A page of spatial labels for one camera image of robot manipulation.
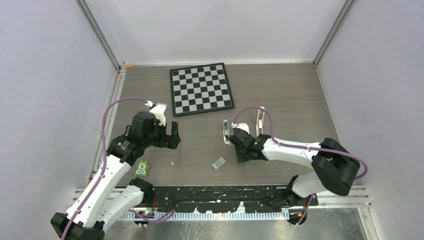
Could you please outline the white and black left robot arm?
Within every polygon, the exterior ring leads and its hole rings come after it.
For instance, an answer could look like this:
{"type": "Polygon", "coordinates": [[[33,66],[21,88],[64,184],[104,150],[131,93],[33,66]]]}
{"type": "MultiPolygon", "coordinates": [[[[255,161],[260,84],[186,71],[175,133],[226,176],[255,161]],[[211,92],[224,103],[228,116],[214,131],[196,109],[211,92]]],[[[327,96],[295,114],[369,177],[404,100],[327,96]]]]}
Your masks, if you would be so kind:
{"type": "Polygon", "coordinates": [[[62,240],[102,240],[111,226],[133,207],[148,207],[155,197],[153,185],[138,177],[114,199],[108,197],[148,147],[175,150],[181,139],[178,122],[171,134],[159,114],[140,111],[128,133],[110,142],[105,161],[77,201],[65,212],[57,212],[50,223],[62,240]]]}

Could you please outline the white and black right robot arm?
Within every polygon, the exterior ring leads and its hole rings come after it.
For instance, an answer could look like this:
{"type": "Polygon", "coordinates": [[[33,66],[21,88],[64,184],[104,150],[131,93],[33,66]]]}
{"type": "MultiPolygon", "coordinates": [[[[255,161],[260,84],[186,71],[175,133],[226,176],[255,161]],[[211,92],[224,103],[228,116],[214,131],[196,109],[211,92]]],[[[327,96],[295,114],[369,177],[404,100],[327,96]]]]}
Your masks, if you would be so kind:
{"type": "Polygon", "coordinates": [[[226,139],[234,145],[240,163],[284,161],[312,169],[290,180],[285,198],[291,205],[299,205],[306,197],[324,191],[347,196],[361,167],[338,141],[328,137],[322,142],[302,143],[266,134],[253,137],[248,131],[235,128],[226,139]]]}

